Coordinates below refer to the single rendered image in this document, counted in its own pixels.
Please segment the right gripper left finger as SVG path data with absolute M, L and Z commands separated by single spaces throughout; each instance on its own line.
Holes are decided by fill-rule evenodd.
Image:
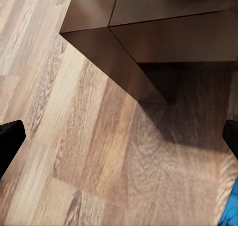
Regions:
M 25 139 L 26 132 L 21 120 L 0 125 L 0 179 Z

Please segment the sandal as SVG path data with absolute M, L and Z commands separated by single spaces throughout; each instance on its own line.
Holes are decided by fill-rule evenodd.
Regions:
M 217 226 L 238 226 L 238 177 Z

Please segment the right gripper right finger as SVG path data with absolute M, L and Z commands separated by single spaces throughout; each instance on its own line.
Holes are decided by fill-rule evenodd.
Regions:
M 222 138 L 238 159 L 238 122 L 226 120 Z

